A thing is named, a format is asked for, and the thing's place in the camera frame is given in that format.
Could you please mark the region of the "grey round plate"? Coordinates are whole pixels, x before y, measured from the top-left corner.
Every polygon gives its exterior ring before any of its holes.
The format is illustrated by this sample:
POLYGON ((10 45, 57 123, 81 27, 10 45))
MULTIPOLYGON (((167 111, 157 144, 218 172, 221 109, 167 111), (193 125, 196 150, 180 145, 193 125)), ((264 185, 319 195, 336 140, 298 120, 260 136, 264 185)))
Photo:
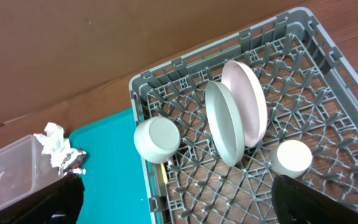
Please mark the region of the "grey round plate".
POLYGON ((232 167, 244 155, 244 131, 239 110, 229 89, 221 82, 209 81, 205 88, 206 113, 216 150, 232 167))

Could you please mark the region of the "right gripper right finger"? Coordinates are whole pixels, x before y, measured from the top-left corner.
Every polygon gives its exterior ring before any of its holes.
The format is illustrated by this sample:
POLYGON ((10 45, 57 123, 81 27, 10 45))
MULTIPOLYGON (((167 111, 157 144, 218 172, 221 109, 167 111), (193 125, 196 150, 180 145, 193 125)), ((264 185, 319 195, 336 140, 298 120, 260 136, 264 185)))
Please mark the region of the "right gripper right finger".
POLYGON ((274 178, 271 194, 280 224, 358 224, 357 212, 287 175, 274 178))

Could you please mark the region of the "white cup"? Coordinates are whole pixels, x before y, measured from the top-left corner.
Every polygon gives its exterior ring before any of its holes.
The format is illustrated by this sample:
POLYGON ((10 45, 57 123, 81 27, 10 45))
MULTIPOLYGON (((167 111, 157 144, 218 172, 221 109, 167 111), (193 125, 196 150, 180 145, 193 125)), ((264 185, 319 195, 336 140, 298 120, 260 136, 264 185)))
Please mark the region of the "white cup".
POLYGON ((287 175, 293 179, 302 175, 311 165, 313 155, 309 147, 298 140, 280 143, 273 151, 271 169, 278 175, 287 175))

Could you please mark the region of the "white napkin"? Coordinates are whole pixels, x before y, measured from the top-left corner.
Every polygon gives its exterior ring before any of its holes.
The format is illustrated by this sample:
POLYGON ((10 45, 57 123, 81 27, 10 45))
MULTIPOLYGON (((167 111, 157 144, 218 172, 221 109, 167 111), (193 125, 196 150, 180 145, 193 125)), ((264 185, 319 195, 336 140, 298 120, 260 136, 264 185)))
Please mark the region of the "white napkin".
POLYGON ((68 165, 69 157, 75 151, 70 144, 70 140, 64 138, 64 129, 55 124, 47 123, 45 134, 34 133, 35 138, 43 145, 42 154, 50 155, 52 167, 58 167, 60 170, 65 169, 68 165))

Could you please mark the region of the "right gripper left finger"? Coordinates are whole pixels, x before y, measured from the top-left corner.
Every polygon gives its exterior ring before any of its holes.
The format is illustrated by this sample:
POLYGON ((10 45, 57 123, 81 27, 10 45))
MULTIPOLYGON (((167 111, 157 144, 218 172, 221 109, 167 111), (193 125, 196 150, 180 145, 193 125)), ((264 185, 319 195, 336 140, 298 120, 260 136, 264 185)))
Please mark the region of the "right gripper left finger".
POLYGON ((0 223, 76 223, 85 186, 77 174, 53 184, 0 210, 0 223))

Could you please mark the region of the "red snack wrapper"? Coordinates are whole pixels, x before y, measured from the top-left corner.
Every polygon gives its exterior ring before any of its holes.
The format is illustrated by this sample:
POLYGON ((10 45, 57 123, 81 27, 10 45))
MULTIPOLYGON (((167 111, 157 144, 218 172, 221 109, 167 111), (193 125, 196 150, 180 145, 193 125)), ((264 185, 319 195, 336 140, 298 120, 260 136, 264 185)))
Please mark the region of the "red snack wrapper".
POLYGON ((69 152, 64 158, 62 164, 59 168, 60 175, 66 175, 67 173, 74 171, 75 169, 80 169, 83 161, 87 156, 87 152, 81 149, 71 148, 71 152, 69 152))

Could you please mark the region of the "yellow plastic spoon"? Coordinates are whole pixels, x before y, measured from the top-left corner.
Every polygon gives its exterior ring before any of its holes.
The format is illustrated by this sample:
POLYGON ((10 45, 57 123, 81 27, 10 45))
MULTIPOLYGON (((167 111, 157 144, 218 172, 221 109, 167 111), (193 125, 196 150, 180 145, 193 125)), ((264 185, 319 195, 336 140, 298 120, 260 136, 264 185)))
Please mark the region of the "yellow plastic spoon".
POLYGON ((167 176, 167 170, 164 163, 161 163, 160 165, 162 177, 163 177, 163 183, 166 185, 168 183, 168 176, 167 176))

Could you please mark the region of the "grey bowl of rice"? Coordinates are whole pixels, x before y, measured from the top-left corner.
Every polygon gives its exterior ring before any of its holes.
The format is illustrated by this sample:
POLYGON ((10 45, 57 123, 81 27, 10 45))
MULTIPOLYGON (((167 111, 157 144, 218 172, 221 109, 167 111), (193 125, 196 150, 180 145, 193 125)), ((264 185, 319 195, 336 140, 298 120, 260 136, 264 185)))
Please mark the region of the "grey bowl of rice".
POLYGON ((134 144, 140 156, 154 164, 167 162, 179 148, 180 131, 163 116, 141 122, 135 129, 134 144))

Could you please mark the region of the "white round plate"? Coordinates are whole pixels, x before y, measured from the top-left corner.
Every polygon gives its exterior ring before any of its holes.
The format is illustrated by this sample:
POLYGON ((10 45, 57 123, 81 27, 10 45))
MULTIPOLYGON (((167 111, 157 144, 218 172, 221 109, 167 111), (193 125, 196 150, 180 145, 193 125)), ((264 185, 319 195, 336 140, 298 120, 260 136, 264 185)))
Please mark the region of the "white round plate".
POLYGON ((247 147, 255 146, 267 130, 267 102, 253 70, 242 62, 228 61, 221 82, 229 89, 239 110, 247 147))

